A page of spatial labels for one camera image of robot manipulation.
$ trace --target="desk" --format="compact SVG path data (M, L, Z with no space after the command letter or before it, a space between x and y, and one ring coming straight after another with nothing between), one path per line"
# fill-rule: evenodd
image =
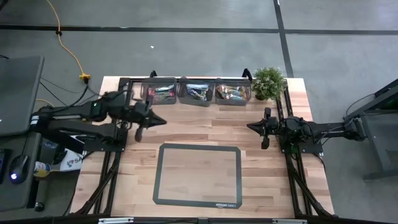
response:
M120 77L104 77L100 93L118 89ZM287 79L295 116L312 120L304 80ZM140 83L134 84L135 98ZM130 217L219 217L219 218L278 218L293 217L292 200L285 157L275 137L270 147L260 148L262 138L246 127L264 116L265 107L277 116L275 101L259 101L255 97L246 106L208 108L180 104L155 105L153 110L167 124L144 130L141 143L134 141L137 126L129 133L126 150L120 161L114 193L112 216ZM156 205L152 200L159 146L163 143L237 146L242 157L243 204L239 209L179 207ZM83 206L100 181L103 152L93 153L83 161L73 198L71 212ZM333 213L325 171L317 157L303 154L307 184L324 208ZM301 190L300 207L304 211ZM103 208L106 197L103 197Z

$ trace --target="black floor line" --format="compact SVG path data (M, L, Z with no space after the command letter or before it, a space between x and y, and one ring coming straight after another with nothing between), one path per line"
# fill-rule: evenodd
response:
M278 0L274 0L274 7L275 7L275 13L276 13L276 20L277 20L278 28L279 28L279 37L280 37L280 44L282 46L282 55L284 56L286 77L293 78L294 74L293 74L292 62L290 61L289 48L287 47L284 22L282 20L282 13L280 11L280 6L279 6Z
M398 35L398 30L313 30L285 29L286 34L304 35Z
M1 30L57 30L57 26L32 26L0 24ZM87 32L209 32L243 34L278 34L279 29L267 28L179 28L179 27L101 27L101 26L61 26L64 31ZM285 34L303 35L398 35L398 30L316 30L283 29Z
M0 24L5 30L44 30L56 31L57 26L28 26ZM62 31L87 32L208 32L208 33L247 33L247 34L277 34L279 29L252 29L252 28L178 28L178 27L87 27L61 26Z

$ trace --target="computer mouse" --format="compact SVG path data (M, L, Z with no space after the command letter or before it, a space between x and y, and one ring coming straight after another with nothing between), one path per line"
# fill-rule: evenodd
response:
M26 180L28 160L29 157L26 155L19 155L12 160L9 173L12 184L21 184Z

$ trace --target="computer monitor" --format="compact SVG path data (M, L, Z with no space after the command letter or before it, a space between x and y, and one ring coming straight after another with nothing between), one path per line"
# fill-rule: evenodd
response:
M28 131L44 58L0 58L0 137Z

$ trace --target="gray concrete floor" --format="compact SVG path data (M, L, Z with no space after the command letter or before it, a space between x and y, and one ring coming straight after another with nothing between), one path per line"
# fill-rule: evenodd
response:
M272 0L53 0L63 25L121 27L277 28ZM394 0L280 0L286 29L398 29ZM55 25L44 0L13 0L0 23ZM80 59L91 85L105 75L240 76L244 68L285 70L278 34L158 32L64 32L63 41ZM346 108L397 78L398 36L287 35L295 77L304 78L315 122L339 122ZM0 54L43 55L42 76L69 90L83 84L74 60L53 31L0 30ZM65 103L77 94L48 85ZM38 98L61 104L45 90ZM326 175L335 213L345 218L398 222L398 178L365 183L379 169L367 141L331 139L324 146ZM0 220L61 215L77 174L50 181L47 209L0 213Z

